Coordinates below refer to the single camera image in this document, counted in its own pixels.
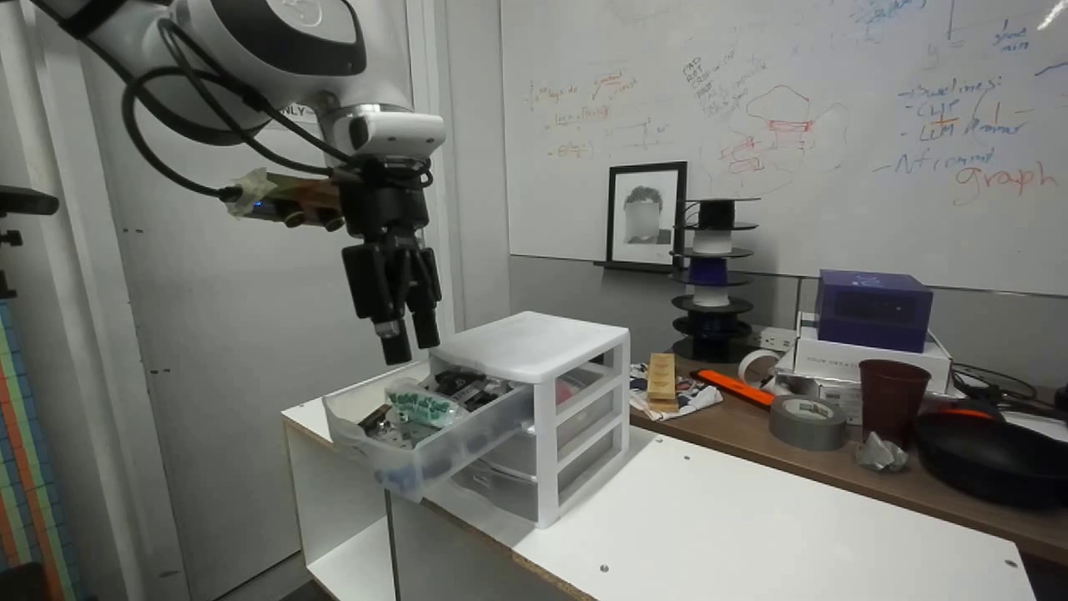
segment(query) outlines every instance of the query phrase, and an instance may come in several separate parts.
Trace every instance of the white plastic drawer unit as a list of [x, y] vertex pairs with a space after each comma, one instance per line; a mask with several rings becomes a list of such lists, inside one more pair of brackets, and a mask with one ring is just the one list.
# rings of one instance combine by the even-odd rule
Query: white plastic drawer unit
[[373, 477], [411, 501], [420, 501], [433, 485], [455, 477], [472, 460], [484, 457], [504, 437], [523, 430], [533, 417], [531, 387], [516, 386], [512, 396], [496, 399], [473, 413], [458, 417], [445, 430], [418, 445], [392, 445], [368, 437], [341, 407], [345, 399], [329, 399], [331, 437], [368, 457]]

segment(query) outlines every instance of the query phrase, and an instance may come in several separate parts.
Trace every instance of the white table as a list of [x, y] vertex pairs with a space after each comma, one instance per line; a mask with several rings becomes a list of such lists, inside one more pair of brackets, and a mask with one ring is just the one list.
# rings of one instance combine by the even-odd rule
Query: white table
[[[321, 400], [283, 417], [312, 571], [336, 597], [392, 601], [388, 509], [368, 467], [333, 449]], [[635, 430], [635, 445], [623, 471], [540, 530], [455, 485], [431, 501], [504, 558], [612, 601], [1034, 597], [1013, 541], [684, 440]]]

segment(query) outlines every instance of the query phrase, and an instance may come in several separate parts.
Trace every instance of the picture frame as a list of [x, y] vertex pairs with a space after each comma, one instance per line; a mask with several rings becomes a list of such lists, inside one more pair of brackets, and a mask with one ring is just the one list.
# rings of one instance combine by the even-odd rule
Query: picture frame
[[689, 163], [623, 163], [607, 172], [612, 272], [672, 272], [684, 238]]

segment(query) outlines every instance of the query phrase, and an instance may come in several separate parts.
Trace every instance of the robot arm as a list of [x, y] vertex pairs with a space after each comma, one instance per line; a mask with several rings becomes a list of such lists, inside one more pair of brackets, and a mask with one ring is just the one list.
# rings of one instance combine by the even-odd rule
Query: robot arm
[[[445, 120], [411, 113], [407, 54], [399, 0], [35, 0], [67, 33], [95, 47], [124, 82], [124, 120], [142, 155], [172, 181], [220, 199], [239, 216], [286, 229], [341, 229], [364, 245], [345, 251], [360, 318], [370, 318], [388, 364], [411, 360], [405, 307], [418, 343], [438, 349], [441, 302], [425, 189]], [[133, 101], [172, 132], [200, 144], [251, 144], [263, 159], [321, 175], [257, 172], [235, 189], [203, 189], [143, 144]], [[283, 117], [303, 105], [316, 113], [314, 139]], [[306, 169], [262, 147], [254, 135], [281, 120], [331, 169]]]

